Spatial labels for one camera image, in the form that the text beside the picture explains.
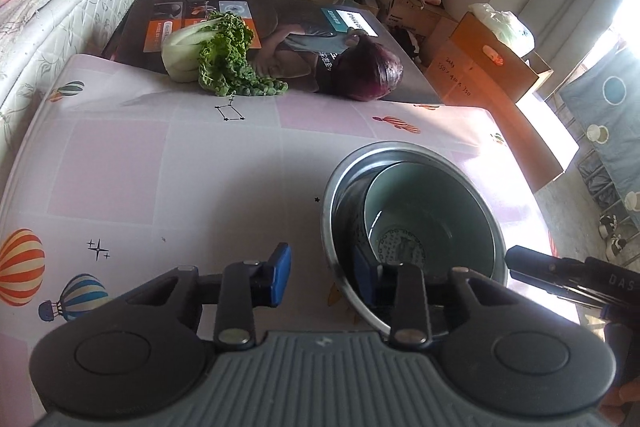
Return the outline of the person's right hand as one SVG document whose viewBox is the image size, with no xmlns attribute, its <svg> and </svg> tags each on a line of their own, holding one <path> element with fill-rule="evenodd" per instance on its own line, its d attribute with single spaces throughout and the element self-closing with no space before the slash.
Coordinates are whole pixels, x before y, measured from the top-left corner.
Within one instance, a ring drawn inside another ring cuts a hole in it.
<svg viewBox="0 0 640 427">
<path fill-rule="evenodd" d="M 613 425 L 619 426 L 625 420 L 623 406 L 640 401 L 640 383 L 630 381 L 620 387 L 612 387 L 602 400 L 599 412 Z"/>
</svg>

